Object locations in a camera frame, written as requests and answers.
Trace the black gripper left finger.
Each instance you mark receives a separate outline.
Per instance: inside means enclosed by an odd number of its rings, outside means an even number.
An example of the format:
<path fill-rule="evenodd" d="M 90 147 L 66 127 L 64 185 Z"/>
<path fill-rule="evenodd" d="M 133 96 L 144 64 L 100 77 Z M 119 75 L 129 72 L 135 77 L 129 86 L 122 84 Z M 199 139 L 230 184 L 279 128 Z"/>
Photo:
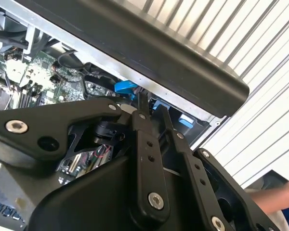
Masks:
<path fill-rule="evenodd" d="M 0 111 L 0 162 L 26 173 L 49 176 L 70 155 L 98 144 L 127 150 L 131 214 L 167 218 L 170 206 L 159 142 L 146 106 L 129 114 L 102 97 Z"/>

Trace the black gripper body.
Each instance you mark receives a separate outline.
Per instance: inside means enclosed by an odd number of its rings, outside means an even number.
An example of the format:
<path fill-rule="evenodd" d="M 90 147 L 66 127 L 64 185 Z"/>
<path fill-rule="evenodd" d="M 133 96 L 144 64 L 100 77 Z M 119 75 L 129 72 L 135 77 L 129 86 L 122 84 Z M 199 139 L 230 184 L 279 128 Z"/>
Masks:
<path fill-rule="evenodd" d="M 48 194 L 35 208 L 28 231 L 207 231 L 208 224 L 188 198 L 183 179 L 164 170 L 170 216 L 160 227 L 131 217 L 129 160 L 121 157 Z"/>

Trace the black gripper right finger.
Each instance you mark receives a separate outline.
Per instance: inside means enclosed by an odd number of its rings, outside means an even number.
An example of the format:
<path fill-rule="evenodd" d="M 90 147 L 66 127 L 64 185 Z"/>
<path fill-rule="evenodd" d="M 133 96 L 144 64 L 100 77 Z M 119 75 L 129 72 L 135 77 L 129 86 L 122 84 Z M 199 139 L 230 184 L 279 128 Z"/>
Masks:
<path fill-rule="evenodd" d="M 168 109 L 156 109 L 162 161 L 180 174 L 183 195 L 179 213 L 189 231 L 263 231 L 265 214 L 205 149 L 192 151 L 173 128 Z"/>

